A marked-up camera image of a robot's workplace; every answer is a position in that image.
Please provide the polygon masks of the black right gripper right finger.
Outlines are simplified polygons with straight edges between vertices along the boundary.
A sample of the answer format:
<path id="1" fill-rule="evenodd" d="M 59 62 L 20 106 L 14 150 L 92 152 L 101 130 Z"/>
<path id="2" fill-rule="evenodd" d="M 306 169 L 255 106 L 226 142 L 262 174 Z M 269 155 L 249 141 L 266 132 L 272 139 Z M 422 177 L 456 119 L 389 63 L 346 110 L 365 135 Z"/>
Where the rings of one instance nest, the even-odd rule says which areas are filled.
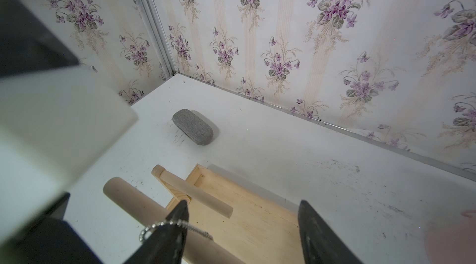
<path id="1" fill-rule="evenodd" d="M 306 200 L 301 201 L 297 215 L 306 264 L 362 264 Z"/>

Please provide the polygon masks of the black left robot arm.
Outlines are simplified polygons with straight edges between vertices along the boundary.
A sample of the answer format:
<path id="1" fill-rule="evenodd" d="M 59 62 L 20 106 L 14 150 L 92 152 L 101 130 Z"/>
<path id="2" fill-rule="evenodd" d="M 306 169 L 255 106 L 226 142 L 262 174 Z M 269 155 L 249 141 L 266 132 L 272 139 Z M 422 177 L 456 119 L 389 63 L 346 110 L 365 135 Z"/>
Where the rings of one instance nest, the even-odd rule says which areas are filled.
<path id="1" fill-rule="evenodd" d="M 1 0 L 1 78 L 76 67 L 78 58 L 20 0 Z M 3 264 L 98 264 L 99 258 L 63 218 L 71 195 L 60 191 L 1 241 Z"/>

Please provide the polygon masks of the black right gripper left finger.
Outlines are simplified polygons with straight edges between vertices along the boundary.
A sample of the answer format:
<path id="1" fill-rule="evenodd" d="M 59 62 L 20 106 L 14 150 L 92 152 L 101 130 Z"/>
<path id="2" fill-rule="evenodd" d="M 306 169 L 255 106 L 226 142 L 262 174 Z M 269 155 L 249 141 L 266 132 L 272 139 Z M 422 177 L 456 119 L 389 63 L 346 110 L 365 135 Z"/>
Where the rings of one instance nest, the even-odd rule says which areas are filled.
<path id="1" fill-rule="evenodd" d="M 163 222 L 152 228 L 141 247 L 126 264 L 180 264 L 182 262 L 189 219 L 186 202 L 180 202 Z"/>

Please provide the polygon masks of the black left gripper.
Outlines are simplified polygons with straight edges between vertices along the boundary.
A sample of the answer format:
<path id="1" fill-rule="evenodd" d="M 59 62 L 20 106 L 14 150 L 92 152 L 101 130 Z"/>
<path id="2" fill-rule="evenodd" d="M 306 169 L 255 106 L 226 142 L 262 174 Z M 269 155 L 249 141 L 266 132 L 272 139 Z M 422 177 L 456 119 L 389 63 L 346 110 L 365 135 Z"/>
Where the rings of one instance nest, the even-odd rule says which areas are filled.
<path id="1" fill-rule="evenodd" d="M 39 216 L 1 245 L 2 264 L 99 264 L 101 261 L 64 220 L 65 192 Z"/>

